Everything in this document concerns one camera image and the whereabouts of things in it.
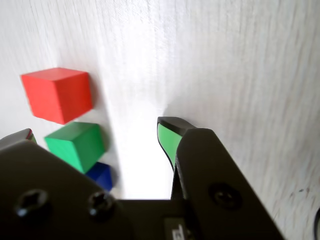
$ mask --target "toy block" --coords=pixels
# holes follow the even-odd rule
[[[111,167],[109,165],[97,162],[85,175],[101,188],[109,192],[112,189]]]
[[[34,116],[66,124],[92,109],[89,75],[51,68],[21,75]]]
[[[7,146],[13,145],[23,140],[30,140],[34,143],[37,143],[32,130],[30,128],[26,128],[24,130],[18,131],[0,139],[0,149],[3,149]]]
[[[72,122],[44,138],[51,153],[86,173],[104,154],[98,124]]]

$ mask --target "green cube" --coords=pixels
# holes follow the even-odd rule
[[[51,153],[82,173],[86,173],[106,151],[100,127],[94,123],[72,122],[44,139]]]

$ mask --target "white wood grain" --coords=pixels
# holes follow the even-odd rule
[[[123,198],[168,198],[158,116],[213,129],[284,236],[320,206],[317,0],[1,0],[0,137],[61,126],[32,116],[19,75],[87,71]]]

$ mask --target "black screw head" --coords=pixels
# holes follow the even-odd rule
[[[237,210],[242,205],[240,193],[226,183],[214,183],[208,191],[213,202],[223,209]]]
[[[115,199],[107,191],[93,193],[88,200],[89,214],[96,219],[105,219],[114,208]]]
[[[48,203],[48,193],[42,189],[32,189],[23,193],[15,205],[15,213],[20,218],[25,218],[39,212]]]

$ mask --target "green rubber pad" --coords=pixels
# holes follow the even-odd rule
[[[89,171],[106,151],[100,127],[93,123],[72,122],[44,139],[51,153],[82,173]]]
[[[176,164],[176,152],[178,145],[182,139],[182,136],[171,131],[170,129],[166,128],[165,126],[158,123],[158,140],[161,144],[161,147],[170,158],[172,166],[174,167]]]

